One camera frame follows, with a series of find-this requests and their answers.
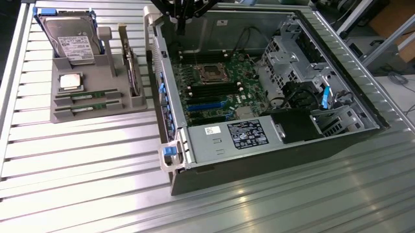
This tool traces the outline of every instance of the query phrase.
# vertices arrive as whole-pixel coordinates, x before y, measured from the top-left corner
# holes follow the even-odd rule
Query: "gray parts tray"
[[[107,55],[98,55],[94,58],[95,64],[72,67],[67,58],[53,58],[52,123],[119,115],[147,109],[138,59],[135,58],[135,71],[139,96],[132,97],[127,68],[123,64],[123,55],[112,55],[116,71],[115,77],[112,77]],[[60,91],[59,78],[65,74],[82,75],[82,86],[79,89]],[[83,99],[79,96],[90,96],[90,98]]]

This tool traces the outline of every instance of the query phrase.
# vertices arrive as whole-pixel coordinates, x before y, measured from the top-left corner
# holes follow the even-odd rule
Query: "green motherboard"
[[[190,126],[258,117],[266,110],[268,100],[248,55],[236,52],[222,63],[172,67]]]

